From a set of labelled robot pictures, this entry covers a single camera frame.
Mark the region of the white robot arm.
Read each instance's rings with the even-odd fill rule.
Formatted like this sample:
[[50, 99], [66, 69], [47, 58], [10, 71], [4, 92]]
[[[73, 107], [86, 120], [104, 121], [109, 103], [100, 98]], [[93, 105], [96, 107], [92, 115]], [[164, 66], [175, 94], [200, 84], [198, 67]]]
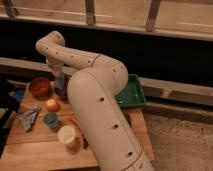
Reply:
[[35, 47], [52, 70], [64, 65], [77, 70], [67, 96], [101, 171], [155, 171], [115, 100], [128, 82], [126, 66], [103, 54], [67, 48], [57, 31]]

